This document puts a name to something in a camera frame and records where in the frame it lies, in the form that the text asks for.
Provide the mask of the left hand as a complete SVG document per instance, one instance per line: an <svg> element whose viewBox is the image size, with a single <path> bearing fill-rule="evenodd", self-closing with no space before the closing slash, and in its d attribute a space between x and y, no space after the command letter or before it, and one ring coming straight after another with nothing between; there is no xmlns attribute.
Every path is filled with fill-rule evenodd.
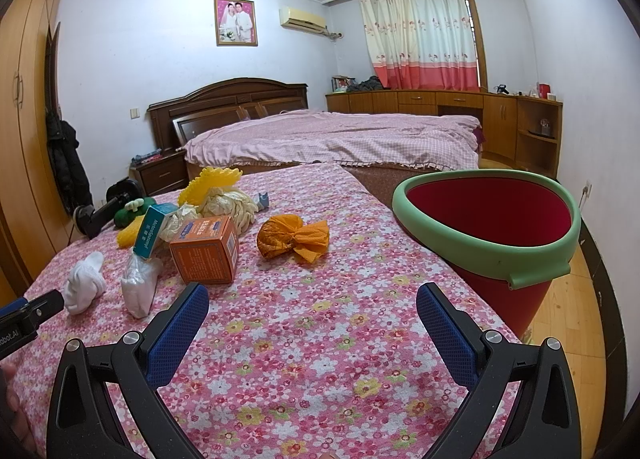
<svg viewBox="0 0 640 459"><path fill-rule="evenodd" d="M1 390L1 407L10 413L9 425L12 435L20 442L26 453L33 455L36 452L36 445L28 418L21 407L20 398L14 388L9 386L15 373L16 367L9 361L1 366L1 379L4 383L4 387Z"/></svg>

